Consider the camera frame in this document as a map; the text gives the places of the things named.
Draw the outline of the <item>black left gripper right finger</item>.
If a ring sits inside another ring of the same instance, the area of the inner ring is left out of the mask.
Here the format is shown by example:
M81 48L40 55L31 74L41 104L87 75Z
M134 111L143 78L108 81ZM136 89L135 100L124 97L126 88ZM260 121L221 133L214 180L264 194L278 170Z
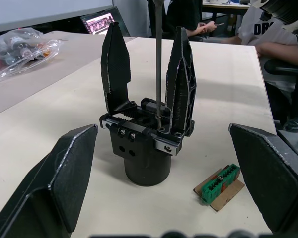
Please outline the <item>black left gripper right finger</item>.
M272 233L298 238L298 154L280 137L232 123L244 182Z

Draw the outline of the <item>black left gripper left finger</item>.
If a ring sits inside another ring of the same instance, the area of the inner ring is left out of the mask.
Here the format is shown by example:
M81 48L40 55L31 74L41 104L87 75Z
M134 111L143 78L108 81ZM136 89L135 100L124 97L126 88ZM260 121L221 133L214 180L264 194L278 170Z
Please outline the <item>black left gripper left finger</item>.
M0 212L0 238L69 238L89 183L96 124L61 136Z

